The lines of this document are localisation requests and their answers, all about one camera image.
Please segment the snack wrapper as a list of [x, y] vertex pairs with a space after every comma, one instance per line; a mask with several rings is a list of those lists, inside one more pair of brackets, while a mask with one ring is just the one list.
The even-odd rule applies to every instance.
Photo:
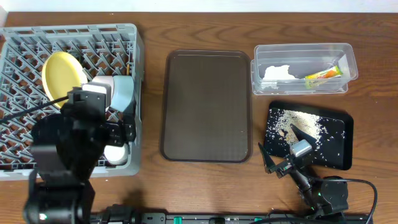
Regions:
[[343, 72], [336, 65], [324, 71], [320, 71], [318, 73], [314, 73], [312, 75], [307, 75], [304, 77], [305, 79], [305, 87], [307, 89], [315, 88], [318, 85], [321, 85], [327, 82], [327, 79], [338, 78], [342, 76]]

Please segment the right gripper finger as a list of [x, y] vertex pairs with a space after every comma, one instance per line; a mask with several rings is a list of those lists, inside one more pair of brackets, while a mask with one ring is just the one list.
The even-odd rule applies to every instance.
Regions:
[[298, 139], [298, 141], [303, 141], [303, 140], [308, 141], [307, 134], [304, 133], [302, 130], [300, 130], [298, 127], [296, 127], [296, 125], [290, 124], [290, 128], [292, 129], [292, 131], [295, 134], [295, 137]]
[[265, 147], [261, 143], [258, 143], [258, 146], [259, 146], [259, 149], [261, 151], [262, 158], [263, 158], [263, 161], [264, 161], [265, 171], [268, 174], [273, 173], [274, 172], [274, 167], [275, 167], [274, 161], [272, 160], [272, 158], [268, 154], [267, 150], [265, 149]]

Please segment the small white cup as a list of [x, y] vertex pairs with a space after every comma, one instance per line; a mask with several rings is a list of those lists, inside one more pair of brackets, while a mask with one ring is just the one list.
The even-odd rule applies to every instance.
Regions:
[[129, 146], [123, 144], [122, 146], [105, 146], [104, 156], [108, 162], [114, 166], [124, 165], [127, 162]]

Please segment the white napkin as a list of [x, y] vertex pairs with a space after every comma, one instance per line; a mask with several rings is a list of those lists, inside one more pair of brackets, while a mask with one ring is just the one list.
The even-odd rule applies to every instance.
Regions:
[[279, 81], [296, 80], [297, 78], [289, 73], [289, 67], [289, 65], [282, 65], [279, 67], [267, 67], [264, 77], [261, 81], [261, 88], [271, 88], [274, 90], [278, 90]]

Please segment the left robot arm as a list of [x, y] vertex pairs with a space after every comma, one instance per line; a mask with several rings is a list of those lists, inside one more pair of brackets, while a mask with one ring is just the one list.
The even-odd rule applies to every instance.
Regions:
[[29, 176], [27, 223], [89, 223], [95, 191], [90, 176], [107, 145], [136, 138], [135, 112], [109, 122], [103, 105], [65, 103], [32, 130], [37, 167]]

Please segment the yellow plate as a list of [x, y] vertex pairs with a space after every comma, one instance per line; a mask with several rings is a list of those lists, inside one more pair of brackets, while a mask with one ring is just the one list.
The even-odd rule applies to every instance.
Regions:
[[53, 53], [42, 68], [42, 84], [50, 101], [67, 95], [73, 87], [88, 83], [80, 62], [66, 52]]

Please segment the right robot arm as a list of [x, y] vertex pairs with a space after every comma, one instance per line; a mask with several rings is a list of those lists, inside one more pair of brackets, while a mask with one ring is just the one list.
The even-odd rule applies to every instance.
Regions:
[[279, 164], [270, 157], [260, 144], [265, 171], [276, 173], [278, 178], [290, 176], [298, 187], [304, 202], [313, 210], [312, 217], [334, 215], [349, 208], [348, 186], [338, 176], [319, 178], [310, 165], [315, 159], [316, 139], [291, 124], [298, 142], [290, 146], [290, 154]]

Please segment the pink bowl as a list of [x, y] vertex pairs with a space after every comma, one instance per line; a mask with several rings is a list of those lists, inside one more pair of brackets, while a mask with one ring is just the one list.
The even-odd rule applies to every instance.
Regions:
[[89, 82], [89, 84], [86, 84], [85, 87], [87, 87], [89, 91], [105, 94], [106, 95], [105, 111], [109, 110], [114, 92], [114, 80], [112, 76], [94, 77], [94, 79], [91, 82]]

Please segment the wooden chopstick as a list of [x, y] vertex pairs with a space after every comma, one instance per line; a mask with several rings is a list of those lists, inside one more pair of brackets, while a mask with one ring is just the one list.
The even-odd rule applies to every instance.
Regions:
[[130, 64], [127, 63], [127, 65], [126, 65], [126, 75], [129, 76], [129, 74], [130, 74]]

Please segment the light blue bowl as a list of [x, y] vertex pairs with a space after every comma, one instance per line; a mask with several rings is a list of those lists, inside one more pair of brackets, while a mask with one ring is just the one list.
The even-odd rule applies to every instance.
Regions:
[[131, 76], [116, 75], [113, 77], [114, 90], [110, 107], [123, 112], [130, 105], [134, 94], [134, 80]]

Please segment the food scraps rice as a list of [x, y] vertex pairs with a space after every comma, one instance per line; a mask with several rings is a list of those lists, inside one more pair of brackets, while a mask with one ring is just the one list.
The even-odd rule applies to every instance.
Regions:
[[313, 145], [317, 162], [342, 162], [345, 125], [341, 120], [278, 108], [271, 108], [267, 119], [264, 147], [270, 155], [286, 157], [290, 146], [298, 142], [290, 124], [315, 139]]

